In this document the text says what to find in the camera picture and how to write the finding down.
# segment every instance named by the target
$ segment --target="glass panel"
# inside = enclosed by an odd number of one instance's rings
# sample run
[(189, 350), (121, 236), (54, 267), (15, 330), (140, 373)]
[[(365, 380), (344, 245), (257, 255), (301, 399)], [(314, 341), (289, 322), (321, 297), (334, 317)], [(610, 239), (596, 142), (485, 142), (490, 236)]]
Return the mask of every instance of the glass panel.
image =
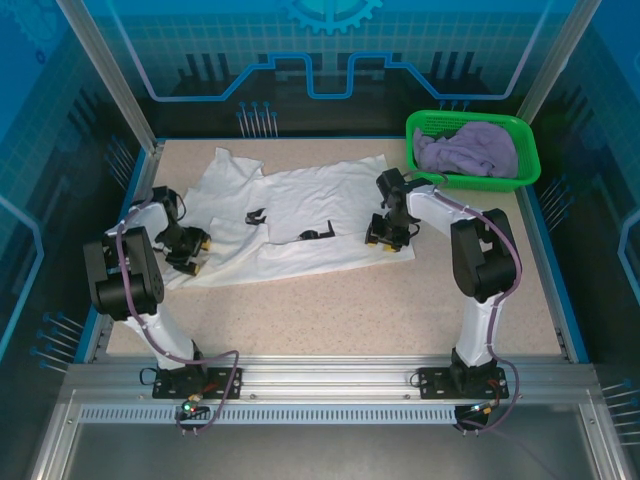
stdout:
[[(87, 316), (82, 244), (117, 220), (140, 146), (55, 2), (1, 2), (0, 13), (0, 476), (10, 479), (30, 475)], [(47, 312), (80, 327), (43, 323)]]
[(636, 388), (639, 17), (637, 2), (602, 2), (533, 124), (542, 161), (535, 191), (588, 354), (604, 386), (630, 378)]
[(158, 136), (403, 135), (515, 114), (574, 0), (88, 0)]
[[(198, 437), (197, 447), (185, 447), (189, 440), (169, 425), (81, 425), (65, 478), (597, 478), (582, 421), (571, 407), (519, 406), (499, 432), (509, 439), (476, 441), (435, 425), (218, 425)], [(204, 452), (215, 466), (202, 461)], [(132, 461), (122, 461), (124, 455)]]

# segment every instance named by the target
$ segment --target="metal vent strip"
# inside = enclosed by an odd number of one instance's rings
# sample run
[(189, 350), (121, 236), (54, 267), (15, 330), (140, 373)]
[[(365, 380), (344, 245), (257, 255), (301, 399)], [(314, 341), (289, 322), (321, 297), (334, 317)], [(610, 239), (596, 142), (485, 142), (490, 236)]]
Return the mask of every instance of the metal vent strip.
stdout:
[[(173, 424), (176, 405), (85, 404), (80, 423)], [(226, 405), (222, 425), (449, 425), (456, 423), (452, 405)], [(211, 410), (200, 418), (209, 420)]]

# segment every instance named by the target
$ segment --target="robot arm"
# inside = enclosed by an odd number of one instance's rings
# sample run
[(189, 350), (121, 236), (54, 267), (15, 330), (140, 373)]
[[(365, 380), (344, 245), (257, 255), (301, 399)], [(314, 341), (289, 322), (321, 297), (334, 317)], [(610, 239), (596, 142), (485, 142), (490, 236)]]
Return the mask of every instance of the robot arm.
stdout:
[[(162, 305), (164, 284), (155, 258), (152, 241), (168, 250), (167, 262), (173, 268), (195, 275), (197, 264), (192, 259), (200, 250), (208, 250), (210, 237), (201, 229), (178, 224), (177, 195), (167, 187), (153, 189), (153, 197), (137, 209), (122, 234), (125, 264), (130, 292), (143, 325), (131, 315), (125, 295), (121, 264), (118, 259), (114, 227), (101, 240), (84, 245), (85, 265), (91, 301), (96, 310), (123, 321), (149, 346), (158, 361), (159, 377), (181, 398), (199, 391), (207, 381), (206, 368), (185, 365), (167, 358), (169, 352), (179, 359), (198, 360), (201, 356), (194, 342), (175, 323)], [(143, 328), (156, 345), (150, 344)]]
[[(383, 172), (376, 183), (383, 196), (383, 207), (390, 210), (384, 217), (373, 215), (366, 243), (383, 243), (389, 250), (399, 251), (409, 245), (421, 221), (451, 239), (453, 276), (467, 299), (450, 373), (457, 390), (466, 396), (476, 386), (484, 387), (487, 379), (496, 374), (496, 361), (489, 345), (495, 337), (502, 305), (496, 306), (495, 301), (511, 288), (516, 278), (515, 260), (506, 245), (477, 214), (489, 219), (513, 245), (509, 221), (499, 209), (480, 212), (458, 208), (458, 202), (440, 193), (428, 180), (405, 182), (398, 169)], [(490, 325), (494, 308), (496, 318)]]

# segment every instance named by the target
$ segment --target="gear graphic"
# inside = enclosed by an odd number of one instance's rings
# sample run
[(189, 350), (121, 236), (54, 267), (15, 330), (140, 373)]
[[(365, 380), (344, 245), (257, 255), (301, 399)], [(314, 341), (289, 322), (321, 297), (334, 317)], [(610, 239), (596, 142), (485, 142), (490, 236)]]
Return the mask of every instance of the gear graphic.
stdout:
[(0, 13), (13, 14), (22, 33), (35, 45), (53, 40), (58, 27), (53, 0), (0, 0)]
[(347, 33), (349, 27), (360, 28), (360, 21), (371, 19), (382, 0), (283, 0), (282, 6), (289, 20), (298, 20), (301, 28), (333, 35), (336, 30)]

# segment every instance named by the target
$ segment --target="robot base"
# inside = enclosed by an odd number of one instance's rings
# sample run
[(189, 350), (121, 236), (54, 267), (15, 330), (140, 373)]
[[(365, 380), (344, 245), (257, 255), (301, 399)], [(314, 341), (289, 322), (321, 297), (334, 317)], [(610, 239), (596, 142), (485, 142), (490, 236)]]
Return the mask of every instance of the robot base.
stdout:
[(231, 368), (208, 368), (206, 372), (200, 366), (187, 366), (178, 370), (158, 370), (153, 383), (152, 397), (156, 399), (184, 400), (194, 393), (202, 392), (203, 399), (220, 400), (228, 382), (233, 382), (227, 399), (240, 398), (242, 369), (237, 368), (235, 378), (231, 379)]
[(455, 348), (449, 368), (420, 368), (417, 371), (420, 398), (423, 400), (455, 400), (459, 398), (492, 400), (509, 398), (504, 369), (496, 361), (477, 367), (467, 367)]

